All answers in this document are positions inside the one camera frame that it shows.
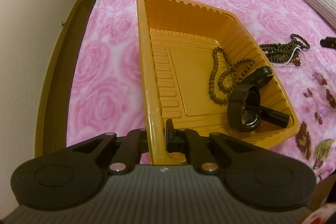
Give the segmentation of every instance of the pink rose pattern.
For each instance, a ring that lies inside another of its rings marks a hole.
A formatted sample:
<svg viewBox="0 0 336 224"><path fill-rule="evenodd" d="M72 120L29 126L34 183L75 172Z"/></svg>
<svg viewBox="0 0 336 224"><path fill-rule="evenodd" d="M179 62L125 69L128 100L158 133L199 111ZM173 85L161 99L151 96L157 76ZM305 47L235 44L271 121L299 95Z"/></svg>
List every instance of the pink rose pattern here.
<svg viewBox="0 0 336 224"><path fill-rule="evenodd" d="M236 14L259 44L287 43L291 33L309 41L304 67L275 68L301 130L273 151L302 160L324 179L336 165L336 51L319 41L336 32L303 0L195 1ZM143 126L136 0L97 0L73 78L67 145Z"/></svg>

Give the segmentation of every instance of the wooden floor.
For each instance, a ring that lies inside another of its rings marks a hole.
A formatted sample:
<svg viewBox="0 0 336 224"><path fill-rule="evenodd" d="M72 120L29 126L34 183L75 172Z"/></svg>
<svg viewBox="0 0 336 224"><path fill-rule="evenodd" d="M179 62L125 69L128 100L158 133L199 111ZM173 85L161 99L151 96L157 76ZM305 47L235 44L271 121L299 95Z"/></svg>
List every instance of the wooden floor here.
<svg viewBox="0 0 336 224"><path fill-rule="evenodd" d="M80 2L63 41L51 81L43 134L43 154L66 146L72 80L86 25L96 0Z"/></svg>

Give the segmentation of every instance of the black wristwatch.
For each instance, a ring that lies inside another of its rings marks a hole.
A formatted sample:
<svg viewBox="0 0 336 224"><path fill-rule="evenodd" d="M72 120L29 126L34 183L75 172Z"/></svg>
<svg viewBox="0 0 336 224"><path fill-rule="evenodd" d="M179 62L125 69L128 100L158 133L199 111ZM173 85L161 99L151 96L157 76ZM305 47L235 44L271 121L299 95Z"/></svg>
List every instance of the black wristwatch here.
<svg viewBox="0 0 336 224"><path fill-rule="evenodd" d="M269 66L263 66L256 69L252 74L245 77L241 84L256 85L259 89L265 86L273 78L273 71Z"/></svg>
<svg viewBox="0 0 336 224"><path fill-rule="evenodd" d="M259 127L260 94L256 85L242 84L234 88L227 105L227 120L239 132L251 132Z"/></svg>

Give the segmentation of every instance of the white pearl strand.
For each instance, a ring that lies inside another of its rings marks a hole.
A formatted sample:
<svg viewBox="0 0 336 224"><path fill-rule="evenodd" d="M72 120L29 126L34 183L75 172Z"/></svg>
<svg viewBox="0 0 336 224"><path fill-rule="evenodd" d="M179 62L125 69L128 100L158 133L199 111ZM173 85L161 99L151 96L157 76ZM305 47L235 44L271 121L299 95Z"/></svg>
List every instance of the white pearl strand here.
<svg viewBox="0 0 336 224"><path fill-rule="evenodd" d="M299 49L299 50L302 52L303 56L304 56L304 61L303 61L303 63L300 65L300 66L302 66L304 63L306 63L307 58L306 58L306 55L305 55L305 53L303 52L303 50L301 50L299 47L295 47L295 49L294 49L293 52L292 52L291 58L288 59L288 61L287 61L286 63L278 64L278 63L272 63L272 62L271 62L272 66L273 66L273 67L285 67L285 66L286 66L286 67L297 67L297 66L295 66L295 65L290 65L290 64L289 64L289 62L290 62L290 61L292 60L292 58L293 58L293 55L294 55L296 49Z"/></svg>

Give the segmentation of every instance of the metal screw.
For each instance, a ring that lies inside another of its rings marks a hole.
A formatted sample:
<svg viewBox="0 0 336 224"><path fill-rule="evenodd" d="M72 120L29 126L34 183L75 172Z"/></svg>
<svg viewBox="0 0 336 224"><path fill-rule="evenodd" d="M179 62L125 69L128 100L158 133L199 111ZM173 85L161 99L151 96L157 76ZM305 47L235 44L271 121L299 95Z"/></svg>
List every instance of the metal screw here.
<svg viewBox="0 0 336 224"><path fill-rule="evenodd" d="M116 172L119 172L119 171L123 171L126 169L126 165L121 163L121 162L115 162L113 164L110 165L110 169L112 171L116 171Z"/></svg>
<svg viewBox="0 0 336 224"><path fill-rule="evenodd" d="M202 164L201 168L204 171L213 172L218 169L218 165L213 162L206 162L205 164Z"/></svg>

